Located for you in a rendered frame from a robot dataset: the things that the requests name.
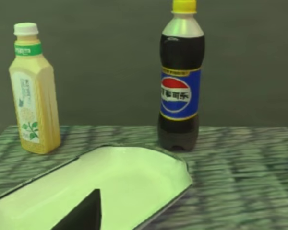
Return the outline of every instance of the green striped surface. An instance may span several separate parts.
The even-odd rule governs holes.
[[[0,194],[109,142],[156,146],[152,126],[62,126],[53,154],[27,153],[17,127],[0,136]],[[146,230],[288,230],[288,128],[202,127],[179,153],[194,186]]]

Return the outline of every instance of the marble table surface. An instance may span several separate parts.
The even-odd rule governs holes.
[[[16,126],[0,135],[0,194],[109,142],[157,146],[153,126],[61,126],[62,146],[29,154]],[[288,128],[201,127],[196,148],[177,153],[194,185],[147,230],[288,230]]]

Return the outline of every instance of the bottle cap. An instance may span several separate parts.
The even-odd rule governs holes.
[[[181,13],[181,14],[196,13],[196,0],[173,0],[172,13]]]
[[[36,23],[18,23],[14,25],[15,36],[34,36],[38,34]]]

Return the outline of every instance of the white plate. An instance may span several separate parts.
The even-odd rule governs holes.
[[[0,230],[49,230],[96,188],[101,230],[142,228],[191,184],[186,163],[162,152],[100,147],[3,196]]]

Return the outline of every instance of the yellow juice bottle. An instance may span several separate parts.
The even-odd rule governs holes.
[[[16,58],[9,68],[22,147],[47,154],[61,143],[53,67],[35,23],[14,26]]]

